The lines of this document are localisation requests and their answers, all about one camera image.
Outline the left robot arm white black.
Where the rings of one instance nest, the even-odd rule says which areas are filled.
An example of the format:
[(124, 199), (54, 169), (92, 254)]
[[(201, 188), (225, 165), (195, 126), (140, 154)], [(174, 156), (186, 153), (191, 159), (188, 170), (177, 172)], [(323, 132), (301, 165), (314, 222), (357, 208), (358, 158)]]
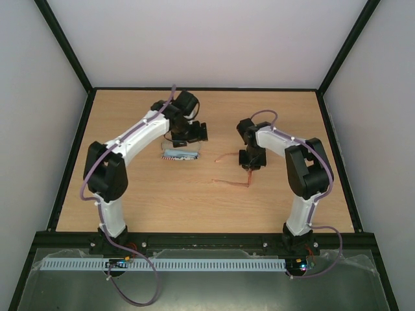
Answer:
[[(122, 197), (128, 187), (127, 167), (151, 142), (170, 137), (162, 144), (162, 159), (191, 161), (199, 157), (200, 144), (208, 140), (207, 125), (196, 120), (199, 100), (188, 91), (155, 102), (145, 116), (122, 135), (88, 147), (80, 197), (98, 208), (98, 234), (92, 238), (94, 255), (126, 255), (136, 246), (128, 242)], [(92, 195), (87, 198), (85, 190)]]

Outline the blue cleaning cloth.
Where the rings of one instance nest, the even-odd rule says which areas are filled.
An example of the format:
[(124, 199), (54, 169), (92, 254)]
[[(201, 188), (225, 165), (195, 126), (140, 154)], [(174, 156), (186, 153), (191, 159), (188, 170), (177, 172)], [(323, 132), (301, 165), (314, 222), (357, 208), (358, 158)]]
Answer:
[(162, 158), (175, 161), (188, 161), (198, 159), (198, 156), (198, 152), (167, 149), (164, 151)]

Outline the striped newspaper print glasses case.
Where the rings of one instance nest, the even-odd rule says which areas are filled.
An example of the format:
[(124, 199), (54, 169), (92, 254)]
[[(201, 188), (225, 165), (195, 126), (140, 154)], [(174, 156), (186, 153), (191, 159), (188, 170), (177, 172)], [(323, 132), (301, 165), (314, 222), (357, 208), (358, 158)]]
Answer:
[(192, 161), (200, 157), (202, 143), (178, 143), (178, 146), (169, 140), (164, 139), (161, 143), (161, 158), (171, 161)]

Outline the orange transparent sunglasses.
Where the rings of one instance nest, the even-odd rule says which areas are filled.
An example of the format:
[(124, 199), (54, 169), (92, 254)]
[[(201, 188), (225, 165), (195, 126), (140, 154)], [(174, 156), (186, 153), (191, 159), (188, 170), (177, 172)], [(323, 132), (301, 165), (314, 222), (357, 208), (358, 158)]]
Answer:
[(238, 152), (230, 152), (218, 156), (213, 161), (218, 171), (214, 173), (211, 182), (234, 187), (249, 188), (252, 183), (252, 171), (241, 168), (238, 164), (238, 160)]

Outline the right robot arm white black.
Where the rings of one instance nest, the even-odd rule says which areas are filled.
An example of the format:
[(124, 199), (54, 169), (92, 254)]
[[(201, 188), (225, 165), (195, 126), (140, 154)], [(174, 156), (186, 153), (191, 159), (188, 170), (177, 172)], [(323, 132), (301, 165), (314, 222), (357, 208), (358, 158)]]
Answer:
[(249, 118), (239, 122), (237, 131), (246, 145), (239, 151), (239, 165), (243, 169), (253, 171), (266, 166), (266, 151), (285, 159), (294, 199), (290, 216), (283, 224), (282, 244), (292, 254), (311, 247), (314, 213), (319, 201), (331, 192), (334, 182), (321, 140), (289, 136), (269, 122), (254, 124)]

